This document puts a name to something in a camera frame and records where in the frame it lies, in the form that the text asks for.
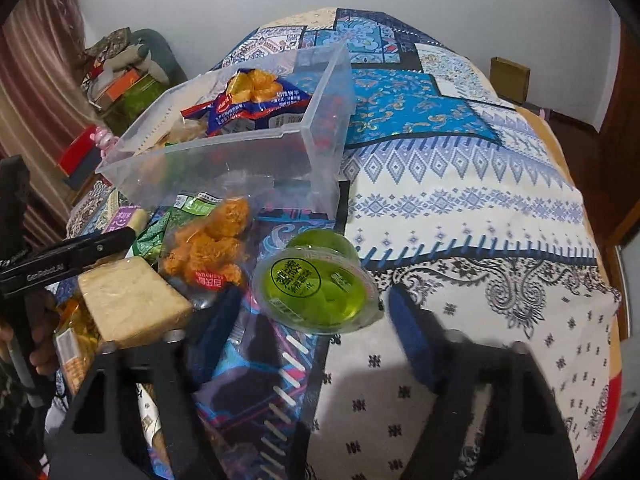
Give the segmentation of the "person's left hand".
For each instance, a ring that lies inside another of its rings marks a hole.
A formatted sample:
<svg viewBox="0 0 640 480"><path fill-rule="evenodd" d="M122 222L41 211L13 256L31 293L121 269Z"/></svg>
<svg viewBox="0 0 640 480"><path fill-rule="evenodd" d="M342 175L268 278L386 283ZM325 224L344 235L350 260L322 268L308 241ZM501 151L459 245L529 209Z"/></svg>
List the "person's left hand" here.
<svg viewBox="0 0 640 480"><path fill-rule="evenodd" d="M25 299L35 344L29 362L39 375L50 376L58 369L58 355L53 341L54 331L58 327L55 298L47 289L39 289L30 292Z"/></svg>

